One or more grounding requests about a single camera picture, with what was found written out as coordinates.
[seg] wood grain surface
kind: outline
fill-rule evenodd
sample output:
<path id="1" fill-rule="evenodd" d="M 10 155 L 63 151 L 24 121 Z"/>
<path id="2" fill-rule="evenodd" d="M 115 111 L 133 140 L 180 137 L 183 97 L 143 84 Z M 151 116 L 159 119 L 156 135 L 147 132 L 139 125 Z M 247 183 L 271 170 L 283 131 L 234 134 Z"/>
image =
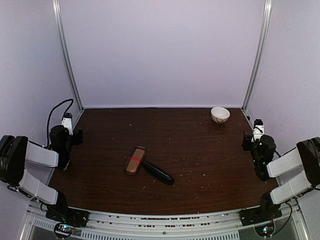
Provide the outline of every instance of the wood grain surface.
<path id="1" fill-rule="evenodd" d="M 277 186 L 255 175 L 243 131 L 251 132 L 240 109 L 229 109 L 225 124 L 211 120 L 209 108 L 86 109 L 77 128 L 84 143 L 74 146 L 66 171 L 55 170 L 50 186 L 71 207 L 122 214 L 210 213 L 260 204 Z M 124 172 L 135 146 L 145 160 L 175 179 L 165 185 L 141 166 Z"/>

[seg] brown eyeglass case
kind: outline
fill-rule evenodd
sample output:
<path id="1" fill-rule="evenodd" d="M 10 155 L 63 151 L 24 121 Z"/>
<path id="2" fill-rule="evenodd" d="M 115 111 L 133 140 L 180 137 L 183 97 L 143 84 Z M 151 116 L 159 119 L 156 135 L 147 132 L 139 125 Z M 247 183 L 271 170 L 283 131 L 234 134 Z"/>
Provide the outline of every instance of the brown eyeglass case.
<path id="1" fill-rule="evenodd" d="M 142 146 L 136 146 L 134 148 L 134 153 L 131 158 L 129 158 L 124 166 L 124 171 L 127 174 L 134 175 L 138 172 L 140 164 L 144 160 L 146 155 L 146 149 Z"/>

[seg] robotic arm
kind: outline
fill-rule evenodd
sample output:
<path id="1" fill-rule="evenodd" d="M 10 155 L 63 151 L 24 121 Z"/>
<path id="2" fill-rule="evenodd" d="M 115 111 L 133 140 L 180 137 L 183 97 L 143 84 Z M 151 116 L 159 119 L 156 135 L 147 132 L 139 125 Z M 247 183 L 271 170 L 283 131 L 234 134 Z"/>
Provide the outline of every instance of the robotic arm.
<path id="1" fill-rule="evenodd" d="M 71 115 L 65 118 L 71 123 Z M 26 136 L 5 135 L 0 140 L 0 180 L 8 183 L 12 188 L 22 194 L 37 199 L 47 206 L 46 217 L 55 221 L 64 222 L 74 227 L 85 227 L 89 213 L 69 208 L 66 196 L 55 189 L 40 182 L 39 179 L 25 169 L 25 161 L 43 165 L 49 168 L 65 170 L 70 162 L 70 151 L 73 145 L 82 143 L 82 131 L 71 132 L 62 125 L 54 126 L 50 131 L 51 144 L 49 149 L 28 141 Z"/>
<path id="2" fill-rule="evenodd" d="M 240 211 L 244 226 L 281 217 L 281 203 L 301 197 L 320 184 L 320 137 L 298 142 L 294 149 L 273 160 L 275 141 L 271 136 L 265 135 L 262 120 L 256 119 L 253 134 L 244 133 L 242 148 L 250 151 L 255 173 L 262 181 L 303 166 L 303 170 L 287 183 L 265 193 L 259 207 Z"/>

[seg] white bowl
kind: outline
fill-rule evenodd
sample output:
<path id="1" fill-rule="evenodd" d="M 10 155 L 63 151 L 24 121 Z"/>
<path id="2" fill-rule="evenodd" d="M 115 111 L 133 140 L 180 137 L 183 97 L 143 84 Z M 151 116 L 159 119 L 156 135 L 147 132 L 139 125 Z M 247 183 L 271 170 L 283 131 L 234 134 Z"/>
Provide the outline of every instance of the white bowl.
<path id="1" fill-rule="evenodd" d="M 230 117 L 230 112 L 220 106 L 216 106 L 211 109 L 211 118 L 217 124 L 224 124 Z"/>

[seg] black handle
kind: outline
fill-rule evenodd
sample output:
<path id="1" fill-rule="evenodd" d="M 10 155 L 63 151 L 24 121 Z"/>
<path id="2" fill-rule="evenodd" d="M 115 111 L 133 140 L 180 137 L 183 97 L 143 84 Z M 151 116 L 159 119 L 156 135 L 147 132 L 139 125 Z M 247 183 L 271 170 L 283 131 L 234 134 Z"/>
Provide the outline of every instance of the black handle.
<path id="1" fill-rule="evenodd" d="M 156 179 L 160 180 L 161 182 L 173 185 L 175 183 L 175 180 L 172 176 L 170 176 L 168 173 L 163 171 L 161 168 L 157 167 L 156 165 L 148 162 L 143 161 L 142 162 L 143 168 L 152 176 L 154 176 Z"/>

